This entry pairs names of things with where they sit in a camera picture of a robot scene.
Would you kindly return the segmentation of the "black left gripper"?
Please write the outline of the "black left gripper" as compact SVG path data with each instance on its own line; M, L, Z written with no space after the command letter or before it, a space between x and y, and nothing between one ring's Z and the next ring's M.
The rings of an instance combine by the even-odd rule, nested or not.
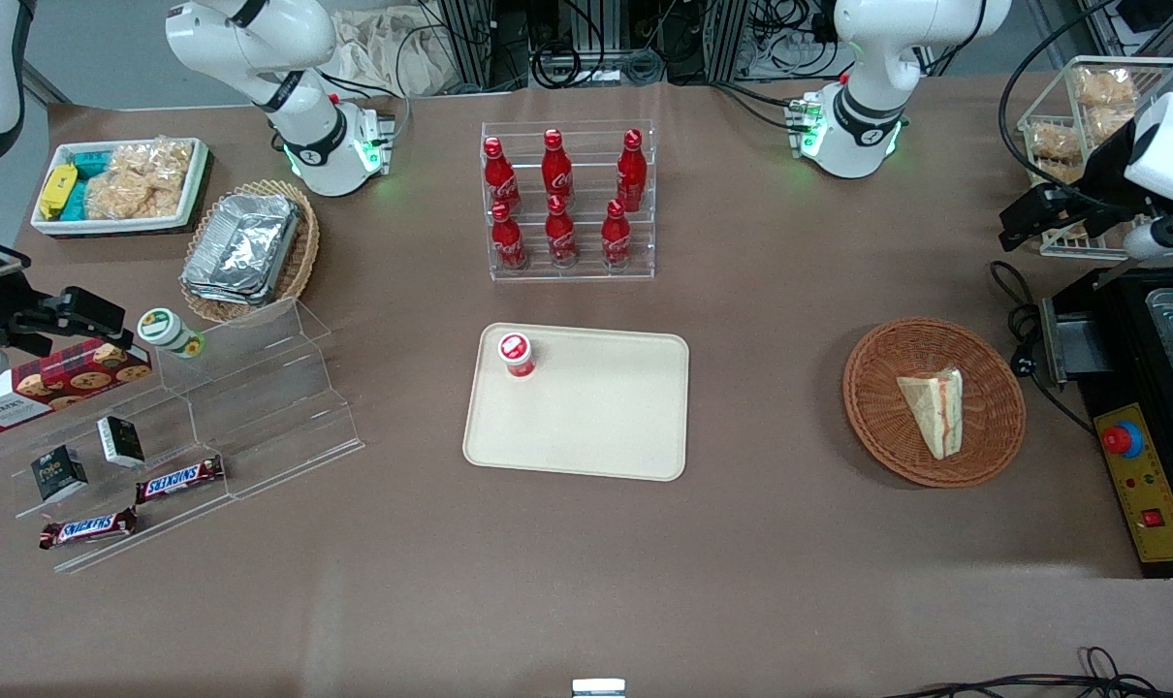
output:
M1125 177L1135 143L1135 127L1124 126L1089 156L1077 195L1060 187L1031 187L999 214L999 246L1004 253L1029 248L1042 255L1056 246L1062 229L1080 225L1089 238L1099 238L1120 224L1146 214L1146 194Z

